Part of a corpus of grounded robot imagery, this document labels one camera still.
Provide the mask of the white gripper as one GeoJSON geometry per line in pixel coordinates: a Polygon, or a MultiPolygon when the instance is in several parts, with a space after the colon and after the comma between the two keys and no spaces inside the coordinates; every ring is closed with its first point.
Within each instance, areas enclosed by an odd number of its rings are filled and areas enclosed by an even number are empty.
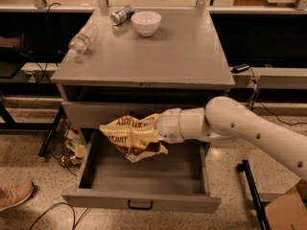
{"type": "Polygon", "coordinates": [[[182,136],[179,129],[180,108],[168,109],[159,115],[154,127],[158,136],[169,144],[181,143],[182,136]]]}

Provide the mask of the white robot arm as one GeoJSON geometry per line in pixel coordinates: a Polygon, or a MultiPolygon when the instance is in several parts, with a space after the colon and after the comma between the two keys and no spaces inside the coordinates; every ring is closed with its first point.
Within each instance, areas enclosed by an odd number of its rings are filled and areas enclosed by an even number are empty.
{"type": "Polygon", "coordinates": [[[159,115],[154,128],[169,144],[245,139],[307,180],[307,137],[261,118],[228,97],[213,98],[200,108],[168,109],[159,115]]]}

